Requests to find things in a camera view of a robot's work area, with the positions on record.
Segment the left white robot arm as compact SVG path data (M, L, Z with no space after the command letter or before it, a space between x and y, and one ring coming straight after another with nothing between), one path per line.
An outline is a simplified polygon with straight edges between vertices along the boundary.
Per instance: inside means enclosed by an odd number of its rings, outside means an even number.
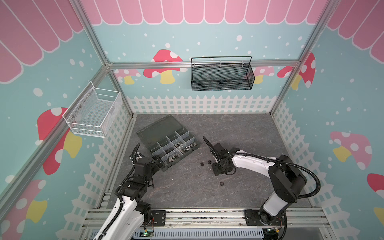
M133 167L114 191L116 203L95 240L130 240L136 230L150 223L151 205L142 201L148 187L154 187L153 175L163 166L163 161L154 156L132 154Z

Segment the dark green compartment organizer box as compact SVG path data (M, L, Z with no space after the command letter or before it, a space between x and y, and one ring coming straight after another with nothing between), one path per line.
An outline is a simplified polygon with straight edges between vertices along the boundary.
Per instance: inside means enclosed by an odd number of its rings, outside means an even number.
M137 135L151 155L164 163L162 171L168 170L200 147L187 128L171 115L137 131Z

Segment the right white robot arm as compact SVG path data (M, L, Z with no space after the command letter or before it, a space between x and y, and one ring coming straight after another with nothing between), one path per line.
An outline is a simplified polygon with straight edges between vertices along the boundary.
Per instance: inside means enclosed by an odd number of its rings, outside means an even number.
M321 190L320 179L286 155L277 158L263 157L233 148L230 151L220 144L208 144L216 162L212 164L215 176L233 175L238 168L247 169L268 177L273 192L259 210L245 210L248 226L275 225L282 221L285 210L299 199L315 196Z

